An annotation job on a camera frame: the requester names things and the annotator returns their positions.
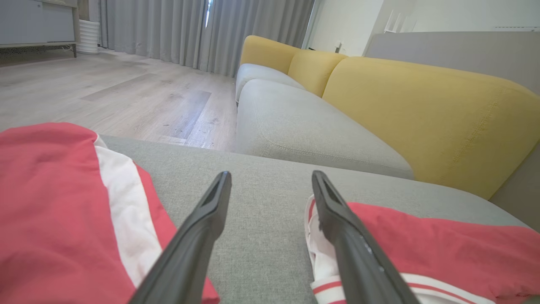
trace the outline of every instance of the laminate floor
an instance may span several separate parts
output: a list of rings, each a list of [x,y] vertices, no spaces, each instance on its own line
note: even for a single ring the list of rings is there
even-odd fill
[[[99,134],[233,151],[234,79],[100,49],[0,57],[0,131],[71,122]]]

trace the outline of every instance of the gray wall panel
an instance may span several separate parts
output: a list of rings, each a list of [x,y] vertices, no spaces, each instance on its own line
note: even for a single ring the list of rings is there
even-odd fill
[[[540,94],[540,32],[379,34],[366,57],[497,76]]]

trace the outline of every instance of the yellow backrest cushion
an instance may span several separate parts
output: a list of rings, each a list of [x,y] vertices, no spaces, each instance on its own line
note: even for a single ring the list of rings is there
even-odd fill
[[[247,36],[242,46],[241,66],[244,63],[264,65],[287,74],[299,48],[259,36]]]
[[[346,55],[332,52],[300,50],[291,61],[288,74],[306,90],[321,97],[330,74],[345,58]]]
[[[489,199],[540,138],[540,98],[508,80],[349,57],[324,100],[373,132],[417,180]]]

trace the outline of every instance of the gray fabric upholstery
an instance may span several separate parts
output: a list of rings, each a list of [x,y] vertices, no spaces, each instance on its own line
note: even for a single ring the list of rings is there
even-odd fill
[[[401,155],[323,99],[265,80],[242,90],[236,152],[414,178]]]
[[[240,93],[246,85],[246,83],[253,79],[264,79],[273,82],[278,82],[286,85],[290,85],[295,88],[304,90],[304,87],[292,79],[287,74],[284,74],[278,70],[274,70],[262,65],[244,63],[238,69],[237,81],[236,81],[236,98],[240,100]]]
[[[490,202],[540,232],[540,143],[510,175]]]
[[[391,207],[419,217],[525,226],[478,196],[390,176],[220,151],[103,136],[150,173],[162,204],[179,226],[216,174],[232,173],[225,230],[208,277],[222,304],[315,303],[303,213],[311,173],[324,171],[347,201]]]

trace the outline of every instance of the curtain fold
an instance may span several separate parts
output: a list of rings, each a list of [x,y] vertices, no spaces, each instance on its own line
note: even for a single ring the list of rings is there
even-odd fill
[[[102,46],[235,76],[248,35],[301,47],[313,3],[314,0],[100,0]]]
[[[301,47],[314,0],[213,0],[200,69],[235,76],[248,35]]]
[[[115,39],[113,45],[109,41],[109,48],[198,68],[205,3],[205,0],[114,0]]]

